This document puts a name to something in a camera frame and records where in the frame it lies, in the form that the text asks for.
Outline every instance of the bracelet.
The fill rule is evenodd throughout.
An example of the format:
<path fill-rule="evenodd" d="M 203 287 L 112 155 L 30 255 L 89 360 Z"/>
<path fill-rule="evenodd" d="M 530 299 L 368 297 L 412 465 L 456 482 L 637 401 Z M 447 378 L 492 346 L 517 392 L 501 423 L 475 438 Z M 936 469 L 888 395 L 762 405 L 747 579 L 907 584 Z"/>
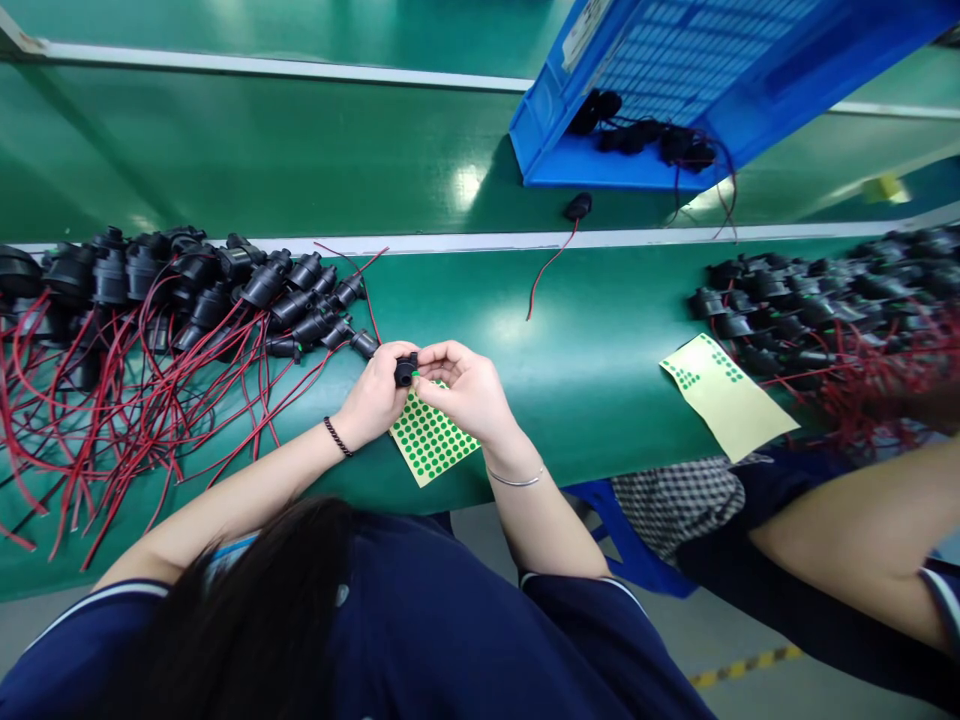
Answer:
<path fill-rule="evenodd" d="M 518 482 L 518 483 L 510 482 L 509 480 L 500 477 L 499 475 L 497 475 L 497 474 L 496 474 L 493 470 L 491 470 L 490 468 L 487 468 L 487 473 L 488 473 L 488 474 L 490 475 L 490 477 L 492 477 L 494 480 L 497 480 L 498 482 L 502 482 L 504 485 L 509 485 L 510 487 L 527 487 L 527 486 L 533 485 L 535 482 L 537 482 L 537 481 L 540 479 L 540 476 L 543 475 L 544 470 L 546 470 L 546 468 L 545 468 L 543 465 L 541 465 L 541 466 L 540 466 L 540 470 L 539 470 L 539 472 L 537 472 L 537 476 L 536 476 L 535 478 L 531 478 L 530 480 L 523 480 L 523 481 Z"/>
<path fill-rule="evenodd" d="M 330 422 L 329 415 L 323 419 L 323 424 L 327 426 L 327 430 L 330 431 L 330 435 L 333 436 L 334 442 L 337 443 L 337 445 L 343 451 L 343 454 L 347 457 L 353 457 L 353 453 L 347 450 L 347 446 L 343 444 L 343 440 L 341 440 L 340 436 L 337 435 L 337 431 L 333 429 L 333 424 Z"/>

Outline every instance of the silver bracelet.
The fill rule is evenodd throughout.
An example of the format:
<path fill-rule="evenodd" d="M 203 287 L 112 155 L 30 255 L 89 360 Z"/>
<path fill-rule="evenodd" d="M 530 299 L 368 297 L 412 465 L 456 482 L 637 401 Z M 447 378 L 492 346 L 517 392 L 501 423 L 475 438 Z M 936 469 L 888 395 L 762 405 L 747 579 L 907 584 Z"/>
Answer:
<path fill-rule="evenodd" d="M 509 480 L 506 480 L 506 479 L 500 477 L 499 475 L 497 475 L 497 474 L 496 474 L 493 470 L 491 470 L 490 468 L 487 468 L 487 473 L 488 473 L 488 474 L 490 475 L 490 477 L 492 477 L 494 480 L 496 480 L 496 481 L 498 481 L 498 482 L 502 482 L 504 485 L 509 485 L 510 487 L 527 487 L 528 485 L 533 485 L 535 482 L 537 482 L 537 481 L 540 479 L 540 476 L 543 475 L 543 472 L 544 472 L 545 469 L 546 469 L 546 468 L 545 468 L 543 465 L 541 465 L 541 466 L 540 466 L 540 471 L 537 473 L 537 476 L 536 476 L 535 478 L 532 478 L 532 479 L 530 479 L 530 480 L 523 480 L 522 482 L 518 482 L 518 483 L 510 482 Z"/>

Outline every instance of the long black hair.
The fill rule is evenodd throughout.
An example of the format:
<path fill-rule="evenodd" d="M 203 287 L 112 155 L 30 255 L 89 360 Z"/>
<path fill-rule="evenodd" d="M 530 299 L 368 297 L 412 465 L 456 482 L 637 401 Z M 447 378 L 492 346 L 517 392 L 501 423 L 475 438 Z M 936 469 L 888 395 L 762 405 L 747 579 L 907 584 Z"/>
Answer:
<path fill-rule="evenodd" d="M 333 715 L 327 643 L 347 581 L 353 512 L 289 506 L 225 569 L 211 548 L 161 603 L 91 717 L 130 720 Z"/>

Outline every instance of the yellow and black floor tape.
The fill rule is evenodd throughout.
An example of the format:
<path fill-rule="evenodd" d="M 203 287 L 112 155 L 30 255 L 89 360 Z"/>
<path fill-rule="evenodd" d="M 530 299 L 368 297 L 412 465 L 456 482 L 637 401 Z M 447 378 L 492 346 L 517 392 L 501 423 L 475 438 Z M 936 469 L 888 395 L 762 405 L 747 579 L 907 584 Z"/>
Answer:
<path fill-rule="evenodd" d="M 784 660 L 793 660 L 802 657 L 803 651 L 796 645 L 787 645 L 786 647 L 769 650 L 759 655 L 754 655 L 746 660 L 739 660 L 726 667 L 712 672 L 700 673 L 690 678 L 690 682 L 698 690 L 716 685 L 721 680 L 737 680 L 742 678 L 751 670 L 763 670 L 776 665 Z"/>

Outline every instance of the black beaded bracelet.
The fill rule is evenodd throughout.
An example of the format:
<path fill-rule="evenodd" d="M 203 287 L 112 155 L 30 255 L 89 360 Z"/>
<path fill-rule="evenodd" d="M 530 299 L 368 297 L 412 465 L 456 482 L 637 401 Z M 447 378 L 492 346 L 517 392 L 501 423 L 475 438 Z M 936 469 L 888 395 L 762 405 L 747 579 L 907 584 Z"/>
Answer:
<path fill-rule="evenodd" d="M 347 450 L 347 446 L 343 444 L 343 440 L 341 440 L 340 436 L 337 435 L 337 431 L 333 429 L 333 424 L 330 422 L 329 415 L 323 419 L 323 424 L 327 426 L 327 430 L 330 431 L 330 435 L 333 436 L 334 442 L 337 443 L 337 445 L 343 451 L 343 454 L 347 457 L 353 457 L 353 453 Z"/>

